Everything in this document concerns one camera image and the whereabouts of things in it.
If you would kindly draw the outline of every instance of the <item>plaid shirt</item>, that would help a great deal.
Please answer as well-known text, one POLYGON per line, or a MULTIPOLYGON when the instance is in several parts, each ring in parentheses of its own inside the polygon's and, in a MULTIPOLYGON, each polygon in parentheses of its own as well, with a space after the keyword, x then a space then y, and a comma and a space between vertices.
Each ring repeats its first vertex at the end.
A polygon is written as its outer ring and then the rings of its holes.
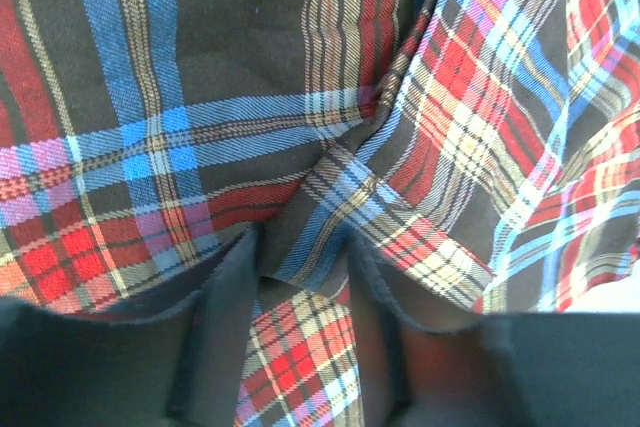
POLYGON ((0 294, 105 308, 265 223, 302 290, 237 425, 361 422, 354 232, 483 313, 637 256, 638 0, 0 0, 0 69, 0 294))

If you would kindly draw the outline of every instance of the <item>checkered pattern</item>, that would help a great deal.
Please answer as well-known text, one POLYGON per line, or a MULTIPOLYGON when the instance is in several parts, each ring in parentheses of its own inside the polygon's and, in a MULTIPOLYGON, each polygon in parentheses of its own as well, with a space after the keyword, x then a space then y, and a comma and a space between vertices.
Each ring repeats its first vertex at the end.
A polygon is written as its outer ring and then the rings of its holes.
POLYGON ((264 223, 262 274, 307 292, 256 309, 239 425, 357 424, 326 300, 348 299, 354 232, 478 312, 562 311, 637 258, 638 0, 0 0, 0 19, 0 294, 105 308, 264 223))

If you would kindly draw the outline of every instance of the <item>shirt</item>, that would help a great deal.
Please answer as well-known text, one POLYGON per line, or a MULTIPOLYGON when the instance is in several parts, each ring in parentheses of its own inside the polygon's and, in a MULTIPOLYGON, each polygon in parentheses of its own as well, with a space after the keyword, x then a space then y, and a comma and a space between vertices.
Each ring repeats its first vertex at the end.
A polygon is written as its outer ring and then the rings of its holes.
POLYGON ((64 313, 264 223, 236 424, 358 425, 356 233, 480 313, 630 273, 638 0, 0 0, 0 294, 64 313))

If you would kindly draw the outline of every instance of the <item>plaid cloth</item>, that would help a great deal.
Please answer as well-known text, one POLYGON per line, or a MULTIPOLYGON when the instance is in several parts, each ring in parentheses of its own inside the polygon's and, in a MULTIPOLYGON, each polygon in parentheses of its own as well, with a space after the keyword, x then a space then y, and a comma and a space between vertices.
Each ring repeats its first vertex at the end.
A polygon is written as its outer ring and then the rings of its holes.
POLYGON ((305 290, 237 425, 358 423, 354 232, 484 313, 637 256, 638 0, 0 0, 0 70, 0 294, 105 308, 266 224, 305 290))

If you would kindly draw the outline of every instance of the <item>plaid fabric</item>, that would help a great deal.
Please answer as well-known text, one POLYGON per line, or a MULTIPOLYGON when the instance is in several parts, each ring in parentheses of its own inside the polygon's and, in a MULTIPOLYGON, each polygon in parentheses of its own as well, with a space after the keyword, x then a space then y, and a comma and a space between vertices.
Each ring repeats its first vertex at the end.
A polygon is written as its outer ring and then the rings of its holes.
POLYGON ((264 222, 262 273, 323 297, 256 307, 239 425, 357 424, 327 300, 348 299, 354 232, 485 313, 564 310, 637 255, 638 0, 0 0, 0 19, 0 294, 105 308, 264 222))

